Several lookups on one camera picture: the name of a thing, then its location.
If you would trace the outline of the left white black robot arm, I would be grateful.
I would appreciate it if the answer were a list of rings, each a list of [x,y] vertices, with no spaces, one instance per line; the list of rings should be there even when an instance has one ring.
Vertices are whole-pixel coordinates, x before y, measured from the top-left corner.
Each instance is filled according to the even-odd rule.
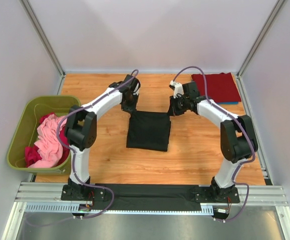
[[[117,105],[121,105],[125,112],[134,111],[140,86],[140,81],[128,74],[123,81],[110,84],[95,100],[70,108],[64,135],[71,154],[71,173],[63,186],[62,200],[91,201],[95,187],[89,185],[89,153],[97,137],[97,121]]]

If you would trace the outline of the black t shirt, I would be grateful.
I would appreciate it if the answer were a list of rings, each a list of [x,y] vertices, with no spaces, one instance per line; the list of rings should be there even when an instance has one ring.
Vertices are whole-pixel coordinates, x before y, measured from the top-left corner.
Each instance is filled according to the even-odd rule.
[[[166,152],[170,129],[167,113],[136,111],[129,119],[126,147]]]

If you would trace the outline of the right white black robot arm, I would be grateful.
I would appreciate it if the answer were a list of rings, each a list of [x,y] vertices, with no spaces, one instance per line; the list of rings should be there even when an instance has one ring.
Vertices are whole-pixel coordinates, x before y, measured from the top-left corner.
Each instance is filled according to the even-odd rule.
[[[236,176],[249,158],[255,156],[258,143],[253,122],[248,115],[239,116],[216,104],[205,95],[200,95],[195,82],[181,84],[172,80],[168,114],[180,116],[186,111],[208,119],[220,130],[220,148],[224,157],[211,185],[200,195],[207,199],[222,201],[234,192]]]

